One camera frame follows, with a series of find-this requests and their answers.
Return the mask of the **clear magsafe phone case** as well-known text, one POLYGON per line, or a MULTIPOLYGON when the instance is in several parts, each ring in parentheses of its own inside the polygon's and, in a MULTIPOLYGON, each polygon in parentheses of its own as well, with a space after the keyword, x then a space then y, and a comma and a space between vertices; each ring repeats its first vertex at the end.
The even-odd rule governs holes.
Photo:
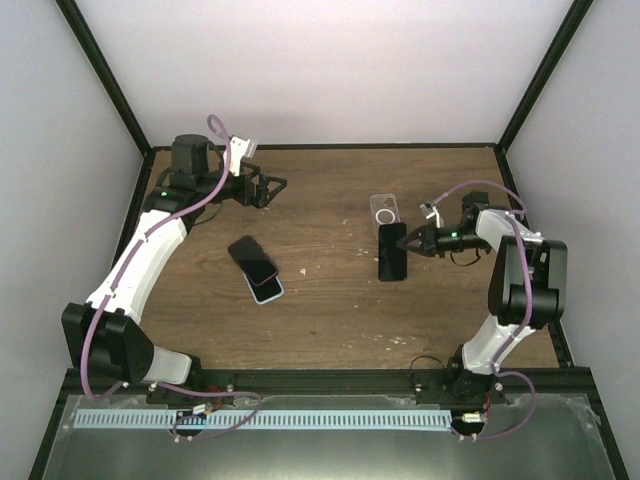
POLYGON ((369 197, 369 206, 375 236, 378 236, 381 226, 401 222, 398 203, 394 194, 373 194, 369 197))

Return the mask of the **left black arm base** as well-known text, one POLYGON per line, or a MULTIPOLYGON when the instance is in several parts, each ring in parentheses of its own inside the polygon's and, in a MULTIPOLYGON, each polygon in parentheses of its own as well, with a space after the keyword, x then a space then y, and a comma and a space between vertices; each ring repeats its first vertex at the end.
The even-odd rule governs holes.
POLYGON ((216 408, 230 404, 235 392, 225 386, 210 384, 201 372, 189 375, 185 384, 163 383, 144 380, 142 384, 149 390, 149 396, 160 403, 175 405, 196 405, 212 403, 216 408))

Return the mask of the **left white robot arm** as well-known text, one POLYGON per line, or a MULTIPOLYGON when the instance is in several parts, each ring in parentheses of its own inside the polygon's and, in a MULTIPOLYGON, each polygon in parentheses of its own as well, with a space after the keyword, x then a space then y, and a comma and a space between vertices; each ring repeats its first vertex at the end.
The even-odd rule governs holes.
POLYGON ((224 148, 196 134, 177 136, 170 164, 144 201, 129 244, 106 279, 82 303, 70 303, 61 321, 83 392, 91 399, 93 376, 117 388, 130 384, 169 384, 181 403, 196 402, 204 379, 197 357, 159 347, 141 328, 148 297, 160 273, 209 204, 234 200, 267 207, 287 185, 252 164, 257 143, 233 136, 224 148))

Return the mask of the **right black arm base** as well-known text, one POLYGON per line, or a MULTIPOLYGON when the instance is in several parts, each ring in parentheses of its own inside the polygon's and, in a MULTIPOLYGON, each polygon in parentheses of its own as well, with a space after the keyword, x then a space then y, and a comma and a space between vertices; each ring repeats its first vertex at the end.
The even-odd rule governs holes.
POLYGON ((421 403, 440 405, 475 405, 486 400, 498 381, 495 375, 482 375, 466 370, 417 370, 409 375, 411 386, 421 403))

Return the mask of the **black phone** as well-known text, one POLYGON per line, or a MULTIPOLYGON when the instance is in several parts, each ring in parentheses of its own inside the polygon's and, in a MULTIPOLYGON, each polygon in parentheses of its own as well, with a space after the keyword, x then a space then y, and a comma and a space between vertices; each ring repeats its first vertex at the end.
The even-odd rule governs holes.
POLYGON ((378 231, 378 279, 381 282, 404 281, 407 278, 407 252, 397 245, 405 237, 404 223, 381 225, 378 231))

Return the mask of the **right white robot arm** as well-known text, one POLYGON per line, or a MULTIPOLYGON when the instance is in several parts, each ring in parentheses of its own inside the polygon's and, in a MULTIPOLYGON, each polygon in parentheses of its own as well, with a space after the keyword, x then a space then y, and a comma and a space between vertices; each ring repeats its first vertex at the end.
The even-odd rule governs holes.
POLYGON ((488 316, 475 336, 450 358, 444 378, 447 396, 458 403, 486 393, 501 365, 525 338, 563 315, 568 248, 525 226, 522 208, 509 211, 472 191, 461 201, 461 219, 443 225, 438 200, 421 206, 427 223, 400 237, 396 245, 424 257, 467 249, 495 252, 487 294, 488 316))

